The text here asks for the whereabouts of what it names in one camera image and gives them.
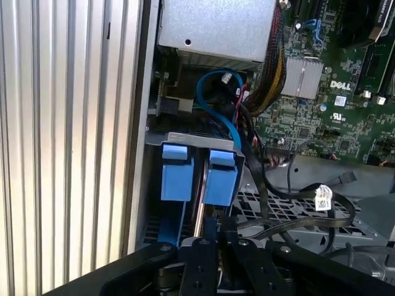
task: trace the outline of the dell logo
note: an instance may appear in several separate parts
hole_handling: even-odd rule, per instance
[[[331,81],[331,88],[342,89],[343,91],[351,91],[351,85],[345,82],[337,82],[335,80]]]

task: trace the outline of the silver heatsink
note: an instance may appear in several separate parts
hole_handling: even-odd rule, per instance
[[[281,94],[304,99],[315,99],[321,80],[323,64],[309,59],[289,58],[286,81]]]

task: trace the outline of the green circuit board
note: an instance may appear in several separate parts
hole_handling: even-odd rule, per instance
[[[294,150],[308,139],[320,139],[327,143],[338,160],[393,165],[395,100],[392,83],[385,90],[384,105],[378,103],[378,93],[394,51],[394,12],[388,20],[386,36],[376,44],[342,49],[337,39],[344,1],[323,1],[319,16],[322,44],[314,42],[312,32],[297,29],[304,18],[303,13],[309,9],[310,1],[305,2],[308,5],[299,17],[294,16],[292,9],[286,10],[285,51],[287,57],[314,59],[323,64],[317,97],[281,96],[257,119],[259,134],[272,148]],[[260,80],[259,72],[254,77],[252,90]],[[331,86],[333,81],[343,87]],[[370,98],[364,96],[367,91],[372,94]],[[346,103],[335,104],[339,98],[345,98]],[[325,111],[321,109],[322,105],[325,105]],[[316,147],[306,149],[304,154],[325,156],[323,149]]]

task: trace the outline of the yellow wire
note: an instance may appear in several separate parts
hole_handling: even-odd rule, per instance
[[[277,70],[276,70],[276,75],[275,75],[274,81],[272,83],[272,86],[270,87],[269,92],[268,92],[265,100],[263,101],[263,104],[257,110],[251,112],[252,116],[260,115],[263,111],[265,111],[265,109],[267,108],[269,103],[272,101],[272,97],[275,95],[275,91],[276,91],[278,84],[280,82],[281,73],[283,70],[282,56],[283,56],[283,51],[281,50],[279,59],[278,59],[278,66],[277,66]]]

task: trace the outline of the motherboard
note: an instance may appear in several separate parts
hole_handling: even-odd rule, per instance
[[[256,120],[258,133],[269,147],[293,151],[306,140],[319,139],[338,160],[394,166],[392,1],[380,3],[382,10],[388,9],[388,16],[376,42],[365,43],[363,36],[352,36],[348,44],[350,38],[345,32],[347,26],[354,31],[355,27],[364,26],[352,22],[358,20],[357,14],[365,13],[369,2],[293,0],[287,3],[284,42],[289,85]],[[260,69],[254,75],[251,91],[259,81]],[[306,89],[306,94],[292,95],[292,88],[298,92]],[[323,147],[317,146],[306,149],[304,155],[330,158]]]

